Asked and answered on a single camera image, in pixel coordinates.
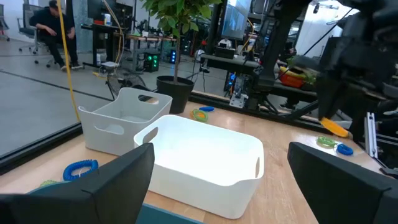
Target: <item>plant stem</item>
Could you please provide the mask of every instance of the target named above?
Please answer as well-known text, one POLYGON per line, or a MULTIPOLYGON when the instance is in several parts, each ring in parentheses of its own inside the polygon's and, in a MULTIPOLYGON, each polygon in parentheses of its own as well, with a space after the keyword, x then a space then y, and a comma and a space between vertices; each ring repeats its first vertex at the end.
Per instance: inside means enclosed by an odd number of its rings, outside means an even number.
MULTIPOLYGON (((178 33, 179 34, 181 34, 181 26, 182 25, 179 22, 178 23, 178 33)), ((178 64, 180 63, 180 41, 181 41, 181 38, 177 37, 177 48, 175 50, 176 56, 175 56, 174 79, 173 79, 173 82, 174 82, 175 85, 178 84, 177 78, 178 78, 178 64)))

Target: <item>small white box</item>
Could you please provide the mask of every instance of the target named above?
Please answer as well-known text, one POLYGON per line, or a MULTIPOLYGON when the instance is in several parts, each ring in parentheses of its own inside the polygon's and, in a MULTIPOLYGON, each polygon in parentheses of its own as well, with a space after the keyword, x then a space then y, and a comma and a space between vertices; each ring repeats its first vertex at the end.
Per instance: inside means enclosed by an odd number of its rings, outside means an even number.
POLYGON ((243 215, 264 175, 260 140, 179 116, 159 118, 134 142, 154 144, 150 191, 225 218, 243 215))
POLYGON ((86 147, 117 156, 134 149, 133 137, 156 119, 170 113, 173 98, 135 88, 122 88, 118 98, 89 112, 79 106, 86 147), (148 102, 139 97, 155 98, 148 102))

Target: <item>wooden table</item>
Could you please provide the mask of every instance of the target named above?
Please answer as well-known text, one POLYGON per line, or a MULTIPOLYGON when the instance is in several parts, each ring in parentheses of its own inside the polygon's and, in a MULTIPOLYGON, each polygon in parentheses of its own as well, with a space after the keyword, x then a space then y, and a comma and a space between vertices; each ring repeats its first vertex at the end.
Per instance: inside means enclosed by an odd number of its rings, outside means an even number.
MULTIPOLYGON (((202 105, 188 102, 181 116, 189 118, 190 111, 200 106, 202 105)), ((319 134, 314 131, 217 108, 209 114, 208 124, 250 134, 260 139, 264 145, 264 177, 244 215, 237 220, 228 220, 152 192, 147 193, 145 203, 205 223, 316 223, 287 161, 287 149, 291 141, 307 144, 379 172, 379 164, 347 139, 334 138, 352 147, 353 156, 343 156, 333 149, 322 149, 316 144, 319 134)), ((96 159, 103 165, 115 158, 114 155, 87 149, 84 137, 78 136, 1 176, 0 193, 26 193, 45 180, 61 181, 64 168, 72 162, 96 159)))

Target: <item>jeans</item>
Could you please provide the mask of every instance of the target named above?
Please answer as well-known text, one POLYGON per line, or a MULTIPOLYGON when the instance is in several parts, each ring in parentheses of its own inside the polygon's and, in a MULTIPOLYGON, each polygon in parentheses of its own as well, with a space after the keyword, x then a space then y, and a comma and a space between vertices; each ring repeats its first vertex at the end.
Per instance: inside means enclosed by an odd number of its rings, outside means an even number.
MULTIPOLYGON (((74 40, 67 38, 67 48, 70 56, 70 60, 72 63, 77 62, 77 53, 76 53, 76 47, 74 40)), ((58 51, 57 44, 63 45, 62 37, 59 35, 56 36, 41 36, 40 40, 43 41, 50 50, 50 53, 53 55, 54 60, 57 64, 59 64, 61 67, 65 65, 65 62, 61 58, 60 52, 58 51)))

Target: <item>black plant pot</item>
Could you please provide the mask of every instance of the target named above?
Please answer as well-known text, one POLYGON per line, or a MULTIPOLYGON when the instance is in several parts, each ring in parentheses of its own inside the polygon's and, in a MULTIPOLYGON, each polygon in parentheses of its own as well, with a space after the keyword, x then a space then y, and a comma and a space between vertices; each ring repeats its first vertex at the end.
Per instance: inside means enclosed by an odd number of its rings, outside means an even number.
POLYGON ((157 93, 169 95, 173 98, 170 108, 170 113, 173 114, 184 112, 194 86, 194 83, 186 78, 178 77, 177 81, 178 84, 173 83, 173 76, 159 76, 156 79, 157 93))

